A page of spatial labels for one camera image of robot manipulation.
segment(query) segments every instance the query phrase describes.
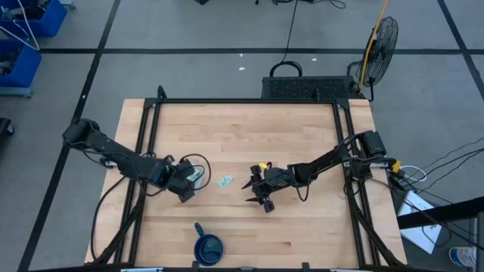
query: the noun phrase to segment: white cable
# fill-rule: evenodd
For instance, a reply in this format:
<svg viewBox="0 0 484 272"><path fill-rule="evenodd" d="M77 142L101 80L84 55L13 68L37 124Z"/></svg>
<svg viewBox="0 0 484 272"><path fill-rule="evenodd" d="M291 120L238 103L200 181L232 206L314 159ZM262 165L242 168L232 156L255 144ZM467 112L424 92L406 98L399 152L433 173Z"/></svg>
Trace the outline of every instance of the white cable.
<svg viewBox="0 0 484 272"><path fill-rule="evenodd" d="M403 166L400 166L400 169L404 169L404 168L413 168L415 170L418 170L423 175L423 178L412 178L410 176L405 175L405 177L407 179L409 179L411 181L426 181L427 180L427 173L424 172L424 170L422 170L421 168L418 168L417 166L413 166L413 165L403 165Z"/></svg>
<svg viewBox="0 0 484 272"><path fill-rule="evenodd" d="M30 40L29 33L27 33L27 31L25 31L25 29L24 29L22 26L20 26L20 25L19 25L19 24L16 22L16 20L12 20L12 22L14 22L14 25L15 25L15 26L18 26L18 28L20 28L20 29L23 31L23 34L25 34L25 36L27 37L27 41L29 41L29 40Z"/></svg>
<svg viewBox="0 0 484 272"><path fill-rule="evenodd" d="M37 43L37 39L33 35L32 30L30 29L29 21L27 20L27 16L25 15L25 9L23 8L22 2L20 0L17 0L17 1L18 1L18 4L20 5L20 8L22 9L23 18L25 19L25 24L27 25L27 28L29 29L30 34L32 35L33 41L36 43L36 47L34 48L32 45L29 45L27 42L25 42L24 40L22 40L21 38L19 38L15 34L13 34L12 32L6 30L3 26L0 26L0 29L5 31L7 34L11 35L12 37L16 38L17 40L21 41L22 43L24 43L26 46L30 47L31 49L33 49L35 51L39 51L40 50L39 44ZM20 27L23 30L23 32L27 34L27 32L25 31L25 29L23 29L22 26L19 26L17 23L15 23L15 20L14 20L14 24L16 26Z"/></svg>

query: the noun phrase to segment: wooden table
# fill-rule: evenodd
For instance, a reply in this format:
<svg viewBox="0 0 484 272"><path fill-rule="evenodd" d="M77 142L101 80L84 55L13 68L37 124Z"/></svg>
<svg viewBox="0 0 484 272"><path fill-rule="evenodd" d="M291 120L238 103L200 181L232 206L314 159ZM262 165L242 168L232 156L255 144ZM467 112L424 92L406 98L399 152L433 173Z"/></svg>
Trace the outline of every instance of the wooden table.
<svg viewBox="0 0 484 272"><path fill-rule="evenodd" d="M350 105L355 132L374 130L368 102L351 100ZM143 100L125 100L121 112L115 139L131 149L135 148L142 106ZM342 110L340 115L347 136ZM285 167L310 162L335 145L331 105L163 104L154 151L160 157L172 154L175 159L203 154L212 165L213 178L207 188L183 204L168 191L147 198L136 265L190 267L197 240L194 222L200 222L225 245L225 255L216 267L298 268L302 262L309 262L311 268L358 267L341 167L319 175L306 202L299 200L293 188L273 193L276 209L269 214L259 204L245 202L253 197L250 189L241 190L252 165L271 161ZM202 163L195 157L191 161ZM373 173L386 181L383 170ZM221 188L218 181L225 175L234 180ZM103 193L119 178L117 170L107 171ZM95 236L98 254L118 230L127 184L108 195L101 207ZM366 185L375 230L395 256L406 262L388 188L371 181ZM371 263L364 231L362 238L367 263ZM128 251L124 250L123 260Z"/></svg>

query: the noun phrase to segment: blue bin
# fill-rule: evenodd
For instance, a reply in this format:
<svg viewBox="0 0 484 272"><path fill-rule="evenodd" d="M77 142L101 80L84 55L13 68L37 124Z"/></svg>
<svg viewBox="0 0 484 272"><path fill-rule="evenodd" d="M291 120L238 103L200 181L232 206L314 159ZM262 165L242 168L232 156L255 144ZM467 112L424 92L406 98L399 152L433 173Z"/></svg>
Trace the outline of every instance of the blue bin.
<svg viewBox="0 0 484 272"><path fill-rule="evenodd" d="M21 2L22 5L26 7L28 3L36 1L21 0ZM20 7L17 0L0 0L0 5L10 9ZM66 8L59 2L59 0L51 0L45 9L45 13L41 20L29 20L29 25L32 29L33 35L35 37L54 37L57 35L57 32L59 31L61 24L66 17L66 14ZM25 20L16 20L16 23L19 26L22 26L23 29L29 33ZM16 26L12 20L0 20L0 26L3 26L6 30L19 37L25 37L25 33L20 29L20 27Z"/></svg>
<svg viewBox="0 0 484 272"><path fill-rule="evenodd" d="M20 50L12 72L0 75L0 86L28 88L39 68L40 54L17 40L0 40L0 54Z"/></svg>

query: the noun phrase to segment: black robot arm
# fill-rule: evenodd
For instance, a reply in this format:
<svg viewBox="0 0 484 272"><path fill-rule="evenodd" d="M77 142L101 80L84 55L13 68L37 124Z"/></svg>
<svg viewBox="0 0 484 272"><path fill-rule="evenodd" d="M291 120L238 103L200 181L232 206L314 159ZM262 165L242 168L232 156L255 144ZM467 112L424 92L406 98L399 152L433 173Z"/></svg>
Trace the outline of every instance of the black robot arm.
<svg viewBox="0 0 484 272"><path fill-rule="evenodd" d="M358 150L358 154L351 154L349 146L357 143L361 149ZM345 139L331 151L312 162L288 165L287 169L269 167L264 171L264 178L261 168L254 165L250 168L252 172L250 181L242 189L252 186L256 197L247 201L258 202L260 205L264 205L266 212L271 212L275 208L269 197L271 193L286 187L309 186L318 178L319 174L340 163L344 164L353 180L367 180L372 177L371 163L377 162L391 166L396 162L394 159L386 158L385 155L386 150L378 132L366 131Z"/></svg>
<svg viewBox="0 0 484 272"><path fill-rule="evenodd" d="M121 174L127 178L148 182L161 190L168 189L177 194L182 202L194 195L194 183L187 180L194 173L194 168L187 159L173 165L174 159L171 156L164 159L141 156L109 139L99 131L99 125L89 119L74 122L62 136L68 147L85 153L96 153L115 162Z"/></svg>

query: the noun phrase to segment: black metal frame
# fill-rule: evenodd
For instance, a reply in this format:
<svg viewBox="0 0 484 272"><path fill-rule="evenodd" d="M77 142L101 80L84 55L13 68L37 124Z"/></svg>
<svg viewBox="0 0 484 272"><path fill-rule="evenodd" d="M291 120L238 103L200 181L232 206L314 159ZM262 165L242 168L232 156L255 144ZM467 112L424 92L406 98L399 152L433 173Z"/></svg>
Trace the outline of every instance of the black metal frame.
<svg viewBox="0 0 484 272"><path fill-rule="evenodd" d="M404 230L412 227L434 225L435 223L429 220L428 217L441 223L448 223L451 221L476 218L481 212L484 212L484 196L446 206L426 209L425 213L427 216L420 212L400 215L397 217L397 221L400 230Z"/></svg>
<svg viewBox="0 0 484 272"><path fill-rule="evenodd" d="M147 127L147 122L148 122L148 113L151 109L151 107L154 107L154 116L153 116L153 121L151 123L151 128L150 128L150 138L148 141L148 147L147 147L147 152L153 152L154 151L154 141L156 139L156 133L158 129L158 121L160 117L160 109L162 104L326 104L326 105L331 105L333 107L333 113L334 113L334 121L336 124L336 130L337 130L337 138L338 138L338 143L340 144L343 139L343 127L341 125L341 119L340 119L340 112L339 112L339 106L341 106L344 109L345 117L346 117L346 124L348 127L348 132L349 136L353 135L355 133L354 128L353 128L353 123L352 123L352 117L351 117L351 112L349 111L349 103L348 100L302 100L302 99L218 99L218 98L201 98L201 99L178 99L178 98L167 98L164 92L161 92L160 88L158 89L158 98L146 98L144 100L144 106L143 106L143 113L141 114L141 124L139 128L139 133L138 133L138 139L136 143L136 150L135 152L141 153L142 149L142 141L146 132L146 127ZM345 182L351 182L348 177L345 175ZM360 193L361 193L361 205L363 207L363 211L365 213L365 218L367 219L368 222L371 223L371 214L370 214L370 206L368 204L368 195L366 193L365 185L360 184ZM349 189L348 194L353 194L354 192L352 191L352 188ZM135 195L135 181L129 181L129 186L128 190L126 192L126 201L123 209L123 218L122 218L122 223L126 221L129 211L131 210L132 206L132 200ZM143 198L143 203L144 203L144 198L145 195L143 193L140 193L138 197ZM141 232L141 219L143 217L143 212L140 213L139 218L135 222L135 227L133 230L133 236L132 236L132 242L130 245L129 249L129 260L128 263L134 264L136 260L136 253L137 253L137 248L138 248L138 242L139 242L139 235ZM361 241L361 231L359 227L359 223L357 219L355 218L354 215L352 215L352 227L353 227L353 236L355 238L355 244L356 244L356 252L357 252L357 257L358 257L358 264L361 267L362 265L365 265L365 253L363 249L363 243ZM371 245L371 256L373 259L373 264L380 265L380 258L378 251L376 249L376 246L370 241ZM121 262L121 256L123 255L123 250L124 250L124 245L120 245L118 249L116 250L114 262L115 263L120 263Z"/></svg>
<svg viewBox="0 0 484 272"><path fill-rule="evenodd" d="M351 111L349 108L349 102L347 99L337 99L337 100L301 100L301 99L218 99L218 98L212 98L212 99L180 99L180 98L166 98L166 95L163 91L162 88L158 89L158 97L157 98L146 98L144 100L144 106L143 106L143 113L141 114L141 123L140 123L140 128L138 132L138 140L137 144L135 147L135 152L140 153L142 150L142 142L144 135L146 134L147 130L147 123L148 123L148 113L150 112L151 108L154 108L154 116L153 120L151 123L151 128L150 128L150 137L148 141L148 147L147 151L148 152L153 152L154 150L154 144L155 144L155 139L156 139L156 133L158 129L158 122L159 122L159 117L160 117L160 112L161 112L161 106L162 104L326 104L326 105L331 105L333 108L333 114L334 114L334 121L336 125L336 131L337 131L337 139L338 143L341 143L344 139L343 135L343 127L341 124L341 118L340 118L340 108L343 108L343 111L345 113L345 118L346 118L346 125L348 128L348 133L349 135L353 135L355 133L354 128L353 128L353 123L352 123L352 117L351 117ZM343 173L345 177L345 184L351 184L352 181L349 179L349 176L346 174L344 171L344 166L343 166ZM124 205L124 210L123 210L123 218L121 223L126 221L126 218L130 212L131 205L132 205L132 200L135 194L135 181L130 181L128 185L128 190L126 192L126 200L125 200L125 205ZM362 211L364 214L364 220L367 225L372 227L372 222L371 222L371 213L370 213L370 206L368 204L368 195L366 193L365 185L364 184L359 184L359 194L361 196L361 207ZM348 186L346 188L348 191L347 193L351 196L354 194L354 191L352 189L352 186ZM142 202L144 205L145 201L145 195L143 193L140 193L139 197L142 197ZM348 197L348 204L350 207L355 205L355 197ZM144 206L141 208L141 212L139 215L139 218L135 221L135 227L133 230L133 238L132 242L130 245L129 249L129 260L128 262L121 262L121 256L123 255L123 250L124 250L124 242L121 243L118 248L116 249L115 255L114 255L114 263L113 264L102 264L102 265L88 265L84 267L66 267L62 269L53 269L53 270L43 270L44 272L51 271L51 272L57 272L57 271L98 271L98 270L109 270L109 271L115 271L115 270L120 270L121 268L134 268L135 267L135 260L136 260L136 253L138 249L138 242L139 242L139 235L141 232L141 219L143 215L143 210ZM366 270L373 270L373 271L387 271L387 270L392 270L392 271L424 271L424 270L415 270L413 268L407 268L407 267L382 267L380 266L380 257L379 257L379 252L377 250L377 247L375 246L374 242L369 239L370 243L370 248L371 248L371 257L373 264L366 264L365 261L365 251L363 249L363 243L361 239L361 231L360 231L360 221L356 218L355 215L351 214L351 219L352 219L352 229L353 229L353 236L355 239L355 247L356 247L356 253L357 253L357 258L358 258L358 266L360 269L366 269ZM309 272L309 271L331 271L332 269L311 269L309 267L308 263L302 263L302 268L301 269L260 269L260 268L250 268L252 271L261 271L261 272L275 272L275 271L284 271L284 272L300 272L301 270L303 272ZM198 270L203 270L203 271L216 271L216 272L234 272L234 271L243 271L247 270L247 268L198 268L198 263L194 262L192 264L192 267L164 267L163 271L198 271Z"/></svg>

